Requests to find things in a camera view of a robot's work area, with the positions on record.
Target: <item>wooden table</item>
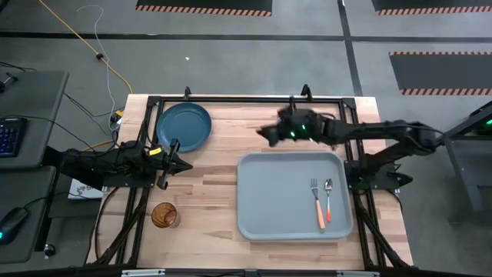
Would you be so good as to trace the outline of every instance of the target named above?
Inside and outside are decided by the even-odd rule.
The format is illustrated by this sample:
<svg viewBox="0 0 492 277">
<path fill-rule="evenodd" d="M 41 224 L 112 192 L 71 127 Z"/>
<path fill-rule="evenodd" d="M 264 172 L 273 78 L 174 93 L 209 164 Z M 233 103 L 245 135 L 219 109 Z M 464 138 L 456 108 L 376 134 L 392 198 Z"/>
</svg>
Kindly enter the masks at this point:
<svg viewBox="0 0 492 277">
<path fill-rule="evenodd" d="M 119 135 L 120 142 L 134 140 L 145 115 L 148 95 L 129 95 Z M 355 98 L 360 122 L 379 122 L 375 98 Z M 165 109 L 174 105 L 166 103 Z M 363 269 L 357 224 L 345 239 L 303 242 L 252 242 L 238 231 L 236 171 L 238 160 L 250 152 L 332 151 L 312 142 L 281 142 L 269 148 L 257 135 L 260 125 L 276 121 L 278 103 L 200 103 L 212 117 L 211 136 L 197 151 L 180 153 L 193 164 L 192 170 L 169 178 L 167 190 L 152 189 L 142 235 L 139 268 L 203 269 Z M 298 104 L 298 108 L 307 105 Z M 339 116 L 336 105 L 313 104 L 317 112 Z M 155 108 L 152 120 L 155 120 Z M 153 133 L 154 123 L 149 133 Z M 385 147 L 383 140 L 364 141 L 367 153 Z M 345 159 L 344 147 L 334 150 Z M 110 199 L 99 229 L 100 251 L 121 229 L 129 189 L 120 189 Z M 401 258 L 411 264 L 400 206 L 388 192 L 375 191 L 377 217 L 383 235 Z M 152 209 L 161 202 L 174 203 L 181 213 L 176 229 L 159 229 L 152 224 Z M 367 236 L 371 258 L 376 260 L 374 240 Z M 129 235 L 127 254 L 133 244 Z M 88 262 L 94 260 L 93 249 Z"/>
</svg>

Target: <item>fork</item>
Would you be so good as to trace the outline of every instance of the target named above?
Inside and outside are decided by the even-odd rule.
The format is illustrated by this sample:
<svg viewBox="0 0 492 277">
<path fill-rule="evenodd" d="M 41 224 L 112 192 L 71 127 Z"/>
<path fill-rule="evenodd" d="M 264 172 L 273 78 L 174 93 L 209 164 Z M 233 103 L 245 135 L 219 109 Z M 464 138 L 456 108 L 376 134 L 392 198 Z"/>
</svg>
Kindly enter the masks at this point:
<svg viewBox="0 0 492 277">
<path fill-rule="evenodd" d="M 311 179 L 311 191 L 314 194 L 314 198 L 316 199 L 316 211 L 317 211 L 317 221 L 320 225 L 320 229 L 324 229 L 324 219 L 323 219 L 323 211 L 321 210 L 320 199 L 317 197 L 317 180 Z"/>
<path fill-rule="evenodd" d="M 327 179 L 326 182 L 324 183 L 324 190 L 328 194 L 328 197 L 327 197 L 327 211 L 326 211 L 326 220 L 328 222 L 331 222 L 330 192 L 331 192 L 331 189 L 332 188 L 333 188 L 333 181 L 331 181 L 331 179 Z"/>
</svg>

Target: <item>black floor mat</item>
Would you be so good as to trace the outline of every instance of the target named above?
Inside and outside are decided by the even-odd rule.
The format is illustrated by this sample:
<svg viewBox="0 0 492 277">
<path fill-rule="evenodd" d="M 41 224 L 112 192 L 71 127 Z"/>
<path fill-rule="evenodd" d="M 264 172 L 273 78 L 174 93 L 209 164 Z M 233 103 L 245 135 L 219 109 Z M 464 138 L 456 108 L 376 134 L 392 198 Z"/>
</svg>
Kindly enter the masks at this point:
<svg viewBox="0 0 492 277">
<path fill-rule="evenodd" d="M 271 16 L 272 0 L 138 0 L 137 11 Z"/>
<path fill-rule="evenodd" d="M 403 95 L 490 95 L 492 52 L 390 52 Z"/>
<path fill-rule="evenodd" d="M 378 15 L 490 12 L 491 0 L 372 0 Z"/>
</svg>

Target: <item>gray tray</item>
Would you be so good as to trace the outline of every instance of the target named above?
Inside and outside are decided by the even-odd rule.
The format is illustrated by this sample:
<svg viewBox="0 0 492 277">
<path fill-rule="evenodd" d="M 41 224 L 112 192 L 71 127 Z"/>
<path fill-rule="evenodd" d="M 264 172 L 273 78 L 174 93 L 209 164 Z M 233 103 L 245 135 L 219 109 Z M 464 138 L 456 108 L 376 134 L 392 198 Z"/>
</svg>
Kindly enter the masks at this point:
<svg viewBox="0 0 492 277">
<path fill-rule="evenodd" d="M 326 179 L 333 180 L 331 222 L 326 221 Z M 326 229 L 317 223 L 311 179 Z M 344 166 L 331 152 L 251 153 L 238 165 L 238 227 L 251 240 L 340 239 L 353 228 Z"/>
</svg>

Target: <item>concrete floor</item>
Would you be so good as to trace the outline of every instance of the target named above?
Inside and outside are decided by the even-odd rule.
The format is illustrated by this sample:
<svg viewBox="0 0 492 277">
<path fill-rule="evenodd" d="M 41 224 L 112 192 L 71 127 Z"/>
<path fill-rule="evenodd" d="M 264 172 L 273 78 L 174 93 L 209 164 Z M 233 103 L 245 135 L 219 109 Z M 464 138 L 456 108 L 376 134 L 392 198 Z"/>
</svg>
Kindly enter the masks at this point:
<svg viewBox="0 0 492 277">
<path fill-rule="evenodd" d="M 136 12 L 135 0 L 47 0 L 75 30 L 92 32 L 98 4 L 105 14 L 100 33 L 179 35 L 343 35 L 337 0 L 275 0 L 271 18 L 180 15 Z M 378 17 L 370 1 L 345 0 L 352 35 L 392 37 L 489 37 L 492 13 Z M 67 32 L 34 0 L 11 1 L 0 14 L 0 31 Z M 103 40 L 111 64 L 136 93 L 297 94 L 308 83 L 316 95 L 353 96 L 344 42 L 255 40 Z M 391 68 L 389 51 L 490 51 L 489 44 L 422 44 L 355 42 L 354 57 L 364 96 L 377 98 L 383 120 L 419 120 L 442 131 L 491 100 L 487 96 L 402 96 Z M 105 67 L 74 39 L 0 38 L 0 61 L 38 70 L 69 71 L 66 92 L 95 114 L 108 112 Z M 117 106 L 128 94 L 125 84 L 111 78 Z M 108 139 L 99 127 L 64 98 L 57 122 L 88 143 Z M 106 118 L 98 118 L 105 126 Z M 50 146 L 84 148 L 55 128 Z M 402 188 L 408 240 L 415 265 L 422 269 L 492 275 L 490 227 L 449 225 L 466 204 L 444 149 L 428 157 L 402 160 L 401 171 L 414 182 Z M 33 255 L 24 265 L 0 265 L 0 272 L 81 265 L 88 247 L 92 218 L 63 219 L 52 227 L 50 243 L 59 254 L 49 260 Z"/>
</svg>

